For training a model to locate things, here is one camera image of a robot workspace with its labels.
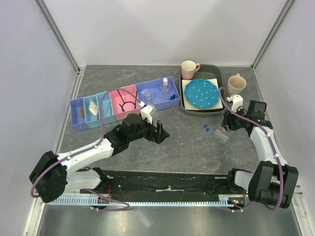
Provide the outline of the brown wooden spatula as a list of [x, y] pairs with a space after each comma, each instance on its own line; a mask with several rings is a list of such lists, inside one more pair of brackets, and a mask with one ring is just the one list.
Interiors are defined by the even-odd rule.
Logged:
[[80, 127], [82, 127], [82, 123], [84, 122], [84, 108], [83, 106], [80, 106], [78, 111], [78, 123], [80, 124]]

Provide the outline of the small glass beaker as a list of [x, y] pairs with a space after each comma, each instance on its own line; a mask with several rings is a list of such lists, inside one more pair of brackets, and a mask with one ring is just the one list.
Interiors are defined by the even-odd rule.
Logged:
[[144, 100], [145, 100], [145, 104], [147, 105], [153, 105], [153, 96], [152, 93], [150, 91], [144, 91]]

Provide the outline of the clear test tube rack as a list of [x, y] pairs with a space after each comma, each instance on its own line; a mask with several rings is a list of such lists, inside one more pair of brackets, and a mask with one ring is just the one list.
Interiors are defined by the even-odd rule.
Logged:
[[221, 138], [224, 142], [227, 142], [229, 138], [233, 135], [233, 130], [226, 130], [224, 127], [220, 126], [215, 130], [215, 134]]

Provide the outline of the bag of cotton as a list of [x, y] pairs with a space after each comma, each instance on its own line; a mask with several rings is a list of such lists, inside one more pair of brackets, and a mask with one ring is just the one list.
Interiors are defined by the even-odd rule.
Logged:
[[89, 111], [95, 118], [98, 117], [97, 104], [92, 99], [90, 99], [90, 102], [89, 102]]

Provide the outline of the black wire spring clamp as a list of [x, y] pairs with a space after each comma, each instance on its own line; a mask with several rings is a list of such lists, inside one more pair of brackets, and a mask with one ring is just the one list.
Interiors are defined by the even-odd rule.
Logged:
[[121, 98], [121, 101], [122, 101], [122, 103], [119, 104], [121, 110], [122, 110], [123, 112], [125, 112], [124, 105], [126, 105], [126, 104], [132, 104], [132, 105], [133, 105], [133, 109], [136, 109], [136, 102], [137, 102], [137, 99], [135, 99], [134, 102], [132, 102], [132, 101], [126, 101], [126, 100], [124, 100], [124, 98], [123, 98], [123, 96], [122, 96], [122, 94], [121, 94], [121, 91], [122, 91], [121, 89], [118, 89], [118, 90], [117, 90], [117, 92], [118, 92], [118, 94], [119, 94], [119, 97]]

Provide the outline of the blue cap test tube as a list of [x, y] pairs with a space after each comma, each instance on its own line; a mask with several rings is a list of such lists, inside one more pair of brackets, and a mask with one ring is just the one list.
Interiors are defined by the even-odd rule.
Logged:
[[204, 135], [205, 133], [207, 133], [208, 131], [209, 131], [209, 128], [206, 128], [204, 131], [201, 132], [201, 134], [199, 135], [199, 137], [202, 138], [203, 135]]

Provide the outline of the graduated cylinder blue base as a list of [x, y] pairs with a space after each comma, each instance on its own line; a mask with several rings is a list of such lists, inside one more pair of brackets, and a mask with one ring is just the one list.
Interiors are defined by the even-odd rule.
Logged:
[[169, 95], [169, 94], [160, 94], [160, 93], [156, 93], [156, 92], [153, 92], [152, 95], [154, 95], [155, 97], [164, 99], [164, 100], [174, 100], [176, 97], [175, 94]]

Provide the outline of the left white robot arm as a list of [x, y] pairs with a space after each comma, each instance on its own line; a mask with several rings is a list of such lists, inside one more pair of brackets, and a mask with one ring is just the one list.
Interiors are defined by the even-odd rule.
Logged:
[[45, 152], [29, 176], [31, 196], [50, 203], [71, 185], [75, 185], [78, 190], [93, 189], [96, 193], [104, 193], [108, 188], [106, 179], [93, 171], [94, 179], [91, 181], [90, 177], [79, 175], [79, 169], [123, 152], [133, 141], [144, 138], [160, 144], [169, 136], [161, 121], [152, 124], [147, 118], [130, 114], [121, 124], [89, 145], [66, 153]]

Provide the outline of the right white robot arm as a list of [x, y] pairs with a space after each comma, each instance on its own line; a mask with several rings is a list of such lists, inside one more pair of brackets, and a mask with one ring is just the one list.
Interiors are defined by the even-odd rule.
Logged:
[[236, 94], [227, 98], [227, 102], [221, 127], [227, 132], [245, 129], [259, 159], [254, 173], [232, 169], [232, 177], [225, 181], [227, 191], [235, 194], [243, 188], [250, 201], [264, 204], [270, 210], [288, 208], [299, 173], [280, 153], [273, 126], [265, 118], [267, 104], [251, 100], [244, 109], [243, 98]]

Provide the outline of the glass flask white stopper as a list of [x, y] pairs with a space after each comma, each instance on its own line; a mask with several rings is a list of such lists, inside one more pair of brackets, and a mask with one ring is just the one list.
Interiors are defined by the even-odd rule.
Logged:
[[169, 83], [168, 78], [163, 78], [161, 84], [159, 85], [159, 91], [162, 95], [167, 95], [171, 92], [172, 86]]

